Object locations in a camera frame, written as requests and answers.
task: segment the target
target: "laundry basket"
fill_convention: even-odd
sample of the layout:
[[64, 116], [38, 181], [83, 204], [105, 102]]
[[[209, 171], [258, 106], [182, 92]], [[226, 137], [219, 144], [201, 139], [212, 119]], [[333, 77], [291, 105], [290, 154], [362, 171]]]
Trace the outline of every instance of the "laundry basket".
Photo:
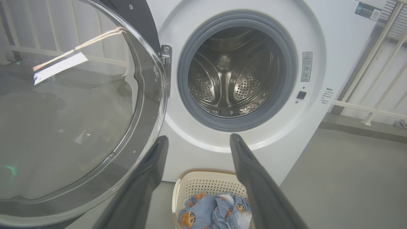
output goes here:
[[185, 208], [185, 201], [202, 192], [211, 195], [228, 192], [247, 197], [246, 188], [239, 182], [234, 172], [209, 169], [188, 170], [179, 177], [173, 191], [172, 211], [176, 228], [182, 228], [178, 219]]

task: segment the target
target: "front-loading washing machine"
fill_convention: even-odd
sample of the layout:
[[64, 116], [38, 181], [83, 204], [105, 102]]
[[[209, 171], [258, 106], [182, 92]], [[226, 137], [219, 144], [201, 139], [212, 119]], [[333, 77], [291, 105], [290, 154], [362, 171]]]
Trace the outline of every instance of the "front-loading washing machine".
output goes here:
[[233, 171], [238, 133], [281, 184], [385, 0], [1, 3], [0, 222], [32, 227], [106, 200], [158, 135], [164, 181]]
[[228, 139], [239, 133], [281, 184], [375, 26], [353, 0], [147, 2], [160, 43], [172, 46], [165, 181], [234, 170]]

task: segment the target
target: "clothing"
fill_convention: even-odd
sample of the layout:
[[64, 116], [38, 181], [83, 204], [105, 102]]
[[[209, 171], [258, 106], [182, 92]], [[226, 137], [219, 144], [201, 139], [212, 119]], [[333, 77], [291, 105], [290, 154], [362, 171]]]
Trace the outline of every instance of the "clothing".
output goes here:
[[252, 219], [249, 200], [230, 193], [215, 197], [218, 207], [212, 213], [213, 229], [248, 229]]
[[185, 229], [249, 229], [252, 211], [249, 200], [226, 193], [197, 194], [185, 202], [180, 225]]
[[179, 224], [184, 229], [209, 229], [212, 226], [212, 211], [216, 208], [215, 197], [197, 194], [185, 202]]

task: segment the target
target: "green light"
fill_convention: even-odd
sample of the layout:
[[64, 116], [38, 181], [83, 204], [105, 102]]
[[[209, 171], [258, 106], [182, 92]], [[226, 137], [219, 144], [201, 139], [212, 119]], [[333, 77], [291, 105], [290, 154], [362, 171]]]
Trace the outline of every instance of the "green light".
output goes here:
[[11, 176], [12, 178], [15, 178], [17, 175], [17, 168], [11, 165], [6, 165], [5, 167], [11, 170]]
[[12, 165], [3, 165], [0, 167], [8, 168], [11, 171], [11, 180], [14, 180], [15, 177], [17, 176], [17, 168]]

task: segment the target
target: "warning label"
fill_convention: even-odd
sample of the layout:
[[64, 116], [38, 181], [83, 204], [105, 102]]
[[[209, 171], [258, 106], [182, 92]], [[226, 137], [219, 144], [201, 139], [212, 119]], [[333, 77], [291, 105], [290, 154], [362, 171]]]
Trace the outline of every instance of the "warning label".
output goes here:
[[333, 97], [333, 90], [331, 88], [326, 88], [324, 93], [321, 96], [321, 99], [319, 100], [319, 103], [328, 104], [329, 101], [332, 99], [332, 97]]
[[312, 68], [312, 52], [303, 52], [301, 82], [309, 82], [311, 78], [311, 68]]

